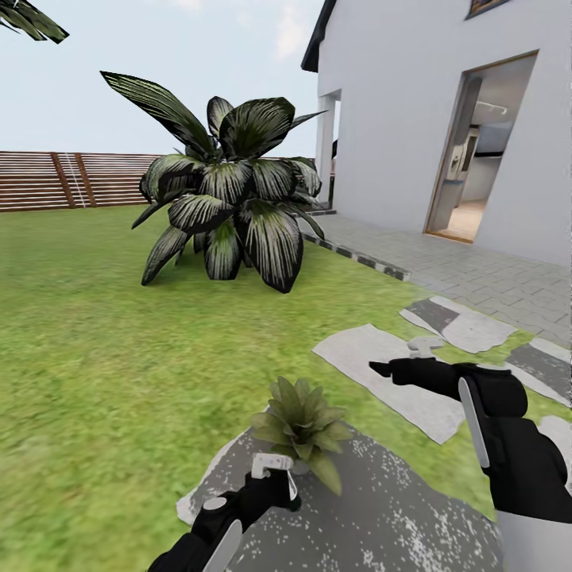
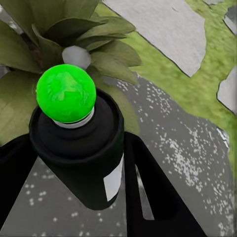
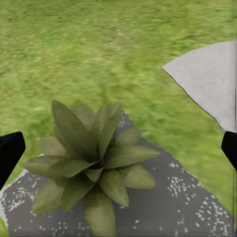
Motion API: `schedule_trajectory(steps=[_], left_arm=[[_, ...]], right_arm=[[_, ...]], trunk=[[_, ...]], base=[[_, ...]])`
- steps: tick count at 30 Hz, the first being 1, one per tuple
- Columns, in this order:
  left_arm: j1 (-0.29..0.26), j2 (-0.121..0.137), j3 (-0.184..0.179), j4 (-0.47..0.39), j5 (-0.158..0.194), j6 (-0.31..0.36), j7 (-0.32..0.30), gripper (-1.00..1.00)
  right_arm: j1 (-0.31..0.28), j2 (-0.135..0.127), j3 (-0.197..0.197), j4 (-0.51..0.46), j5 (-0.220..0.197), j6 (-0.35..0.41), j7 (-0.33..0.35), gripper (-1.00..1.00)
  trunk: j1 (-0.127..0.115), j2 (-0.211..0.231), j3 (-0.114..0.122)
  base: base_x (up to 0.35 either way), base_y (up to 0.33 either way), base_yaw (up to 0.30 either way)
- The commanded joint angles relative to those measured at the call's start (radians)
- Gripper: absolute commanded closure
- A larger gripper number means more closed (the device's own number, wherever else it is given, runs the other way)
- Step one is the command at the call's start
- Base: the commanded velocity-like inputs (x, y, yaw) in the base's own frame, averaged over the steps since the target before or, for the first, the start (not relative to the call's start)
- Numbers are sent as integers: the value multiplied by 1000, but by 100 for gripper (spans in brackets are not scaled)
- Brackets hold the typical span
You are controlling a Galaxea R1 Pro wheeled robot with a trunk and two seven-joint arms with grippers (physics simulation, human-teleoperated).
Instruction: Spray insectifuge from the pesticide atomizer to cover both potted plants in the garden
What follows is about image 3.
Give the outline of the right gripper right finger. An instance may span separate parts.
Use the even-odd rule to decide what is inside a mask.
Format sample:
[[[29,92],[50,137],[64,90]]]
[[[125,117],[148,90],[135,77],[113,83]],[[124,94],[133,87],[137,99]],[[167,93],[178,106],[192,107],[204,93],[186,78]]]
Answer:
[[[237,171],[237,134],[225,131],[221,149]]]

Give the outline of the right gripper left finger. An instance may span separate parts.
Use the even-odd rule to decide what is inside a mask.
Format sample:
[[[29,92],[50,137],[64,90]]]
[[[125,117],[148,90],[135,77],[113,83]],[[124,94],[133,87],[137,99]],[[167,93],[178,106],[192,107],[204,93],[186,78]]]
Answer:
[[[0,137],[0,190],[26,150],[21,131]]]

